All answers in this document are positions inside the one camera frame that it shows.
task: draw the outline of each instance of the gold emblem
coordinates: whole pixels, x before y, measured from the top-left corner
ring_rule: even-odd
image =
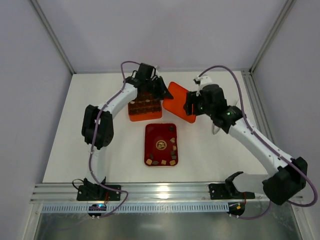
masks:
[[[163,140],[159,140],[156,142],[155,147],[158,150],[165,150],[167,147],[167,143]]]

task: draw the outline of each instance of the orange container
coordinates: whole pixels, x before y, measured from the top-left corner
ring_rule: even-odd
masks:
[[[184,110],[188,90],[173,81],[170,82],[168,90],[173,96],[173,99],[164,99],[162,104],[163,108],[193,124],[196,121],[196,115],[188,116]]]
[[[138,94],[135,100],[128,104],[128,114],[132,122],[160,119],[162,107],[160,100],[155,100],[151,94]]]

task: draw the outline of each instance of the wall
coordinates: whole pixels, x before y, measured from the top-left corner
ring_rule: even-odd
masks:
[[[285,0],[38,0],[77,73],[251,67]]]
[[[279,146],[308,162],[320,192],[320,1],[298,0],[262,59],[255,80]],[[311,199],[310,189],[306,194]],[[320,203],[308,209],[320,222]]]
[[[71,74],[27,0],[0,1],[0,236],[24,228],[42,181]]]

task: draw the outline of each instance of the beige block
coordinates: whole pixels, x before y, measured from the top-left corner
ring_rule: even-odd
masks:
[[[152,160],[148,159],[147,161],[145,161],[146,164],[151,165],[152,164]]]

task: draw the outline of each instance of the dark red tray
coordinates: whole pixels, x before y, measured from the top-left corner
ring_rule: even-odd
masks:
[[[178,161],[176,125],[152,123],[145,126],[144,163],[150,167],[173,167]]]

